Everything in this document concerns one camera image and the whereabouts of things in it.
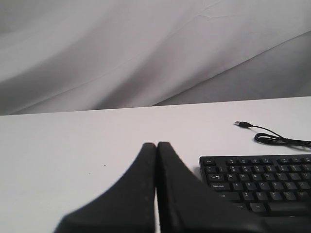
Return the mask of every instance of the black keyboard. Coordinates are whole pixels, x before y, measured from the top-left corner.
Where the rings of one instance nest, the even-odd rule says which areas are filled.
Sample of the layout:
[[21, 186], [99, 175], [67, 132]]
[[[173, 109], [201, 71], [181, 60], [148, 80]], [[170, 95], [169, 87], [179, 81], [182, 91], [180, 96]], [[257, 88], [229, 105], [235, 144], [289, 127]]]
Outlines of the black keyboard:
[[201, 157], [202, 178], [219, 196], [261, 216], [306, 216], [311, 155]]

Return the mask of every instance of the black cable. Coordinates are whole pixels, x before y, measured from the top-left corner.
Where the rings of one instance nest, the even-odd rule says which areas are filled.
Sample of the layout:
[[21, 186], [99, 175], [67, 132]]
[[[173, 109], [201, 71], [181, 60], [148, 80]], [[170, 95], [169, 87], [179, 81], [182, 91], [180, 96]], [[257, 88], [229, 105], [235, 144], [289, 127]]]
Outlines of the black cable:
[[252, 125], [248, 122], [236, 121], [234, 124], [237, 126], [240, 126], [242, 128], [264, 129], [264, 130], [267, 130], [267, 131], [276, 135], [276, 136], [274, 136], [274, 135], [270, 135], [267, 133], [256, 134], [255, 135], [255, 141], [263, 143], [263, 144], [311, 148], [311, 141], [288, 139], [288, 138], [282, 137], [281, 135], [277, 134], [276, 132], [273, 132], [272, 130], [266, 129], [266, 128], [261, 127], [261, 126]]

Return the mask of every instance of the space bar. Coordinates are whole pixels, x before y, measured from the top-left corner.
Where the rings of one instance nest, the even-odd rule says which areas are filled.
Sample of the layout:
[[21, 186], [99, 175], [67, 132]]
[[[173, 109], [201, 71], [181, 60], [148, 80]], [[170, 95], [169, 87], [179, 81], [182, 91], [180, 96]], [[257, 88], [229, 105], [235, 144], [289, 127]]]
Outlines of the space bar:
[[269, 203], [271, 216], [303, 216], [310, 212], [306, 203]]

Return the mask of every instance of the wrinkled white cloth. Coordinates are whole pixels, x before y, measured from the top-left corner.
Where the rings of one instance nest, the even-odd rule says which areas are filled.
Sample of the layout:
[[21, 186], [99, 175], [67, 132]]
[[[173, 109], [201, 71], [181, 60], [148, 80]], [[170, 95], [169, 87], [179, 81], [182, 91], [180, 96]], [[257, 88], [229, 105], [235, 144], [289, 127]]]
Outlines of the wrinkled white cloth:
[[2, 115], [150, 106], [311, 30], [309, 0], [0, 5]]

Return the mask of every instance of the white tabletop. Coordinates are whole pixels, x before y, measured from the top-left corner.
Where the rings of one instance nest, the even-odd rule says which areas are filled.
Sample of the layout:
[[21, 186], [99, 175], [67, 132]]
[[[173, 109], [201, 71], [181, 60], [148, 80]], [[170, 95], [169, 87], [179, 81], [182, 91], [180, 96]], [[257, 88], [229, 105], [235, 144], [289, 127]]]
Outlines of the white tabletop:
[[52, 232], [61, 217], [107, 190], [144, 142], [168, 141], [199, 174], [203, 155], [302, 154], [255, 143], [267, 127], [311, 138], [311, 97], [0, 116], [0, 232]]

